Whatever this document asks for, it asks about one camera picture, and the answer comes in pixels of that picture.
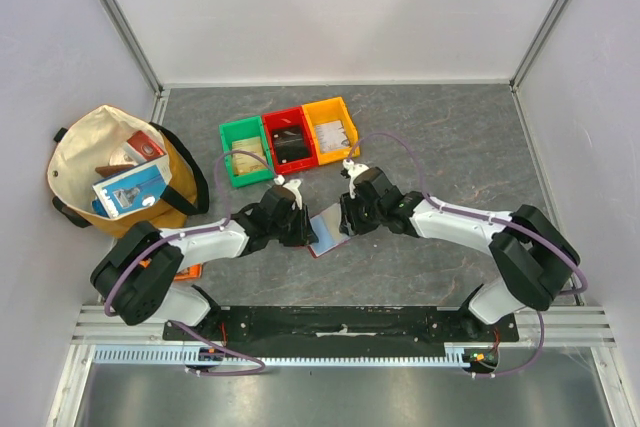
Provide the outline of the red leather card holder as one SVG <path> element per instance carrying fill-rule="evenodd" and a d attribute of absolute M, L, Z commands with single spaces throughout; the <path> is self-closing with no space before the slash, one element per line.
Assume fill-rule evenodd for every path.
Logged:
<path fill-rule="evenodd" d="M 310 254 L 319 258 L 350 240 L 350 236 L 340 230 L 342 212 L 339 203 L 334 203 L 310 218 L 310 224 L 317 241 L 308 246 Z"/>

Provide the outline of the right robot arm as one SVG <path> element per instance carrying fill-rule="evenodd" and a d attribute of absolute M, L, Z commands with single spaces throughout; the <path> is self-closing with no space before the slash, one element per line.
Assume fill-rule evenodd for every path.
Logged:
<path fill-rule="evenodd" d="M 365 235 L 385 227 L 397 235 L 455 243 L 493 258 L 497 280 L 465 300 L 458 328 L 477 341 L 503 317 L 525 307 L 546 311 L 568 294 L 570 277 L 582 279 L 577 251 L 536 207 L 492 212 L 446 203 L 418 191 L 402 193 L 378 167 L 345 162 L 349 190 L 340 198 L 340 230 Z"/>

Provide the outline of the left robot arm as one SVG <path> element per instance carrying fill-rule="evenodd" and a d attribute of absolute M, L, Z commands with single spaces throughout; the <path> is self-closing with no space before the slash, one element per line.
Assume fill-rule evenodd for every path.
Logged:
<path fill-rule="evenodd" d="M 104 313 L 129 326 L 150 319 L 185 324 L 201 340 L 216 335 L 220 316 L 201 288 L 174 285 L 180 271 L 214 260 L 246 257 L 271 241 L 306 247 L 318 241 L 296 187 L 274 185 L 260 201 L 229 217 L 196 227 L 159 229 L 148 221 L 131 227 L 91 274 Z"/>

